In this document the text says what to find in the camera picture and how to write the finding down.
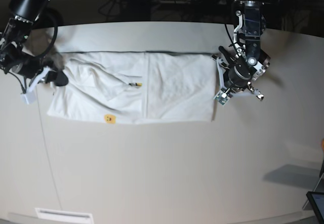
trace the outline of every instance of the white vent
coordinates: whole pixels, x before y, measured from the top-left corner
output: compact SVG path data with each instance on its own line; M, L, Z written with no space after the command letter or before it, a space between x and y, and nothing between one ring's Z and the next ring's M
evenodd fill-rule
M35 208L39 219L69 222L75 224L94 224L92 214L61 210Z

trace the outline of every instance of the white cloth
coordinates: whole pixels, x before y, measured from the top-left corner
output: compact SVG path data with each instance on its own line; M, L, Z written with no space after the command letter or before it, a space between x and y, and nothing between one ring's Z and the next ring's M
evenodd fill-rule
M69 84L57 87L48 115L143 124L211 121L216 63L207 55L66 53Z

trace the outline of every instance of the small yellow object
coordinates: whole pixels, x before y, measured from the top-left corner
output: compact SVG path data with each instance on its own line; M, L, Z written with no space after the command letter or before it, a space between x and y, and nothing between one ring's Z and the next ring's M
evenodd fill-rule
M108 124L115 124L116 123L116 116L110 115L110 114L106 114L105 115L105 121Z

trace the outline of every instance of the white table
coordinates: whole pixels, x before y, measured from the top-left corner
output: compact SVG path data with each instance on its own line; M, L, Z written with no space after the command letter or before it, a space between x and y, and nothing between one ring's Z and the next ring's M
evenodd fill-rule
M45 44L41 34L32 36L34 51ZM0 152L11 152L19 162L10 169L14 174L4 167L4 182L30 181L0 189L10 200L0 203L6 206L0 217L6 211L34 215L34 207L43 207L90 212L96 224L300 218L322 161L324 39L275 30L262 39L272 61L256 87L266 99L232 99L217 107L212 123L123 126L51 118L46 115L50 88L38 86L38 104L27 107L19 101L16 82L1 76L8 87L0 87L1 106L7 106L0 110L5 125ZM130 22L60 27L56 49L215 53L219 45L229 45L221 24ZM8 149L13 138L17 148ZM28 151L17 155L21 145ZM35 157L39 163L25 164ZM44 186L45 197L37 192ZM11 194L16 190L24 198ZM14 206L21 199L25 204Z

